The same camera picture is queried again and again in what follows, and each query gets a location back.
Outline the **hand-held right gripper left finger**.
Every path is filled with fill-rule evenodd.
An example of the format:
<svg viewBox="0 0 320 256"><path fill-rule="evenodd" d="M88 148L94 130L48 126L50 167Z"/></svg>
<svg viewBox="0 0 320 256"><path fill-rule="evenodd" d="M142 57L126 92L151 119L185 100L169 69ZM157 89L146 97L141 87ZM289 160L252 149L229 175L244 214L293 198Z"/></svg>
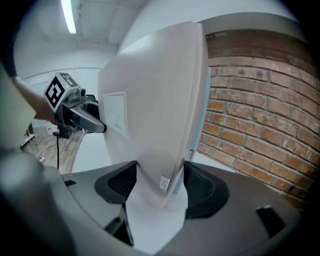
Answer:
<svg viewBox="0 0 320 256"><path fill-rule="evenodd" d="M99 177L94 183L95 192L111 204L125 204L137 182L137 162L126 165Z"/></svg>

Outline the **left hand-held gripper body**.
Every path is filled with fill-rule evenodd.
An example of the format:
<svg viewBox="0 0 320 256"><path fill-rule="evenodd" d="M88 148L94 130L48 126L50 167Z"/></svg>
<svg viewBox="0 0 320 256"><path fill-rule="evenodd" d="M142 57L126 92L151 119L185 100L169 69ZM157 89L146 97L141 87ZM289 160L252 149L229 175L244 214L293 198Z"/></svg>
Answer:
<svg viewBox="0 0 320 256"><path fill-rule="evenodd" d="M76 129L71 108L86 100L86 90L66 72L56 72L48 84L44 97L54 113L58 129L54 136L69 139Z"/></svg>

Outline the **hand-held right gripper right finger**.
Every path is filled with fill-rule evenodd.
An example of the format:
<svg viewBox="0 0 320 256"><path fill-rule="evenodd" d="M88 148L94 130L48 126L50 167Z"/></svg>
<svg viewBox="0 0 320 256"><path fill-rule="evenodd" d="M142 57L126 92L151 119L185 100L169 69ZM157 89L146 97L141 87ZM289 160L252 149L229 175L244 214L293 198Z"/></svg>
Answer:
<svg viewBox="0 0 320 256"><path fill-rule="evenodd" d="M209 218L226 204L229 188L223 179L190 161L184 162L183 171L188 200L186 219Z"/></svg>

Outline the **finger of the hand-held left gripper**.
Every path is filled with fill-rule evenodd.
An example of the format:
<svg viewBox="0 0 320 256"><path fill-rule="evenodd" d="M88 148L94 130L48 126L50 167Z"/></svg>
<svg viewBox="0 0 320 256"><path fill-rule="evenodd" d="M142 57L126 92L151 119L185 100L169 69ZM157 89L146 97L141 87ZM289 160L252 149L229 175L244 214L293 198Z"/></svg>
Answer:
<svg viewBox="0 0 320 256"><path fill-rule="evenodd" d="M99 117L99 106L96 97L93 94L87 94L86 99L89 101L86 105L86 111L94 117Z"/></svg>
<svg viewBox="0 0 320 256"><path fill-rule="evenodd" d="M105 133L107 126L85 110L85 105L78 104L68 110L69 119L76 127L93 133Z"/></svg>

